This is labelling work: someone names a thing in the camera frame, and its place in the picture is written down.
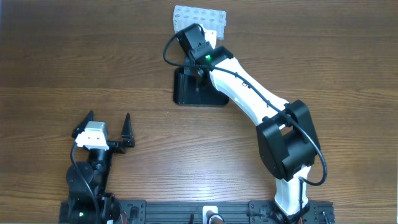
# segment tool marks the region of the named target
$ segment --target wood grain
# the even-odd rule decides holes
[[[225,10],[219,44],[267,89],[309,106],[329,169],[310,199],[334,202],[338,223],[396,222],[398,2],[2,3],[0,222],[58,221],[71,130],[89,110],[113,139],[131,113],[136,147],[114,157],[108,182],[118,198],[273,198],[255,127],[235,104],[173,103],[162,51],[176,4]],[[182,59],[177,45],[169,57]],[[321,174],[316,161],[310,179]]]

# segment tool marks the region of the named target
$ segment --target white block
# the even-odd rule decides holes
[[[217,31],[217,39],[224,39],[226,12],[188,6],[175,6],[173,13],[174,32],[191,24],[201,24],[205,29]]]

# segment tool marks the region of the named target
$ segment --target table top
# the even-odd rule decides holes
[[[265,88],[310,108],[328,180],[308,187],[338,223],[395,223],[398,2],[3,1],[0,32],[0,220],[57,222],[68,198],[72,129],[93,110],[136,147],[113,158],[108,191],[156,201],[272,200],[256,129],[224,108],[172,101],[162,59],[174,6],[226,11],[218,41]],[[183,60],[177,44],[171,60]],[[84,161],[87,152],[77,150]],[[318,180],[318,159],[309,175]]]

